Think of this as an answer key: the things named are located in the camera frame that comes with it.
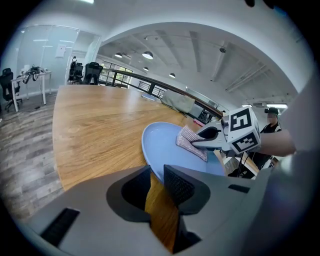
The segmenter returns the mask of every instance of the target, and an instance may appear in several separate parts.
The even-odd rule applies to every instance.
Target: railing
[[[164,82],[161,82],[161,81],[149,78],[149,77],[145,77],[140,74],[129,73],[129,72],[125,72],[125,71],[114,70],[114,69],[107,69],[107,71],[114,73],[113,81],[110,86],[119,87],[119,84],[117,82],[122,82],[123,84],[127,85],[127,87],[132,86],[132,87],[137,88],[143,92],[146,92],[147,94],[153,95],[159,99],[162,98],[163,93],[166,90],[171,90],[173,92],[176,92],[176,93],[179,93],[182,95],[186,95],[186,96],[189,96],[190,98],[194,99],[194,103],[196,105],[198,105],[199,107],[203,108],[204,110],[206,110],[208,112],[209,116],[211,115],[212,117],[218,117],[218,118],[222,118],[222,116],[223,116],[222,112],[217,110],[215,107],[209,105],[207,102],[204,102],[201,99],[196,98],[195,96],[187,93],[186,91],[180,90],[180,89],[178,89],[172,85],[169,85],[167,83],[164,83]],[[139,82],[139,85],[136,86],[136,85],[130,84],[128,82],[118,80],[117,74],[123,74],[128,77],[139,79],[141,81]]]

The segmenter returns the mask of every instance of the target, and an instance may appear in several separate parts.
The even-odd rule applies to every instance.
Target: black mesh chair back
[[[98,85],[98,79],[100,73],[104,67],[100,66],[97,62],[91,62],[85,65],[85,75],[83,79],[83,84],[85,85]]]
[[[71,62],[68,81],[72,81],[74,79],[76,63],[77,63],[76,61]]]
[[[83,69],[84,69],[84,66],[82,66],[82,63],[77,63],[74,68],[74,76],[81,76],[82,77],[82,70]]]
[[[2,71],[0,76],[0,84],[2,87],[2,97],[5,101],[13,99],[11,80],[14,79],[14,73],[11,72],[10,68],[6,68]]]

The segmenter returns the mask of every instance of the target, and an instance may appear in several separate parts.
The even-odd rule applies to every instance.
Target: pink cloth
[[[203,140],[198,134],[195,134],[187,125],[184,126],[176,136],[176,145],[188,150],[189,152],[200,157],[203,161],[208,161],[207,150],[198,149],[191,145],[195,140]]]

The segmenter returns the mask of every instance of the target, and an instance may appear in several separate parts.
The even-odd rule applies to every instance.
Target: office chair
[[[70,64],[68,82],[72,82],[74,80],[76,64],[77,64],[77,57],[74,56]]]
[[[83,85],[98,85],[98,79],[100,73],[104,67],[100,66],[97,62],[91,62],[85,65],[85,75],[82,84]]]
[[[73,75],[73,80],[71,81],[72,84],[78,83],[81,84],[84,76],[82,75],[82,70],[84,69],[84,66],[82,66],[82,63],[77,63],[75,68],[74,68],[74,75]]]
[[[6,110],[7,112],[9,112],[10,106],[14,104],[14,97],[13,97],[12,84],[11,84],[12,79],[14,79],[14,73],[11,72],[10,68],[5,68],[2,71],[2,75],[0,76],[0,84],[2,87],[2,97],[4,98],[5,101],[8,102],[4,108],[4,110]],[[17,82],[18,86],[15,88],[15,94],[17,94],[20,91],[19,83],[20,82]],[[18,102],[22,103],[21,98],[17,99],[16,101],[18,106],[19,106]]]

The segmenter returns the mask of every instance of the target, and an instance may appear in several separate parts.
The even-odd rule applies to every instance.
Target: wooden surface
[[[53,113],[53,150],[65,190],[102,175],[144,166],[141,137],[154,122],[200,126],[190,117],[141,97],[141,92],[95,85],[61,86]],[[151,229],[172,251],[178,210],[151,174],[146,212]]]
[[[252,159],[250,157],[248,157],[248,154],[246,152],[243,153],[243,157],[241,160],[241,163],[244,163],[244,166],[247,167],[255,176],[258,174],[259,172],[259,168],[257,167],[257,165],[252,161]]]

